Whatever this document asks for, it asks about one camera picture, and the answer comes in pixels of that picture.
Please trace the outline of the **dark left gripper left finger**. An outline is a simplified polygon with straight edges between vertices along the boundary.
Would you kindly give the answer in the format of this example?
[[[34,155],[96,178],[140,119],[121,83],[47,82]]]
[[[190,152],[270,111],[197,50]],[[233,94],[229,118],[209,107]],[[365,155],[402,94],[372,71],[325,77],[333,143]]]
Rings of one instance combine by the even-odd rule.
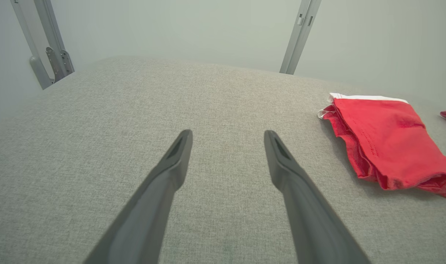
[[[158,262],[174,194],[185,181],[192,143],[192,131],[181,131],[84,263]]]

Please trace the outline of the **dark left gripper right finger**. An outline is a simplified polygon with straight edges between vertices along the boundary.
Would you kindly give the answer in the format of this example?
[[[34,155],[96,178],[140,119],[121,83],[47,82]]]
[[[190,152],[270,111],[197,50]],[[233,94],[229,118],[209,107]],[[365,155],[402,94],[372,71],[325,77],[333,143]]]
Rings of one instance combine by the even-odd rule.
[[[365,252],[278,134],[264,133],[273,185],[283,194],[300,264],[369,264]]]

